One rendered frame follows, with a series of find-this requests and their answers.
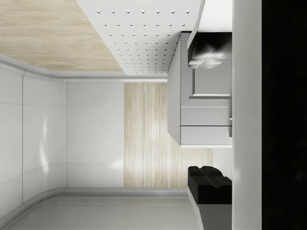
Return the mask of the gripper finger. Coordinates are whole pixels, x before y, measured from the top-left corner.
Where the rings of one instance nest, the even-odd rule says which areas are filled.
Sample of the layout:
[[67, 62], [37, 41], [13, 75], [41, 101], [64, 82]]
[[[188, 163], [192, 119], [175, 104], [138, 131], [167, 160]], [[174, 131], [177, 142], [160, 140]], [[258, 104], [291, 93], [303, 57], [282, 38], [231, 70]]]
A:
[[212, 69], [231, 56], [231, 32], [196, 33], [188, 47], [188, 67]]
[[232, 181], [212, 166], [188, 167], [188, 188], [197, 205], [232, 204]]

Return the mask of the white cabinet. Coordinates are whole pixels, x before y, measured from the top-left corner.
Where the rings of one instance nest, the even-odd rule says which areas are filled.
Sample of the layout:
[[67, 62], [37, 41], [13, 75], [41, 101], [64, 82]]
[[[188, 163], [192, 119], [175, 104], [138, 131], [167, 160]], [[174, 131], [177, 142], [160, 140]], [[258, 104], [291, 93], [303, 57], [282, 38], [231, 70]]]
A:
[[167, 77], [167, 130], [180, 146], [232, 145], [232, 59], [212, 69], [188, 67], [182, 32]]

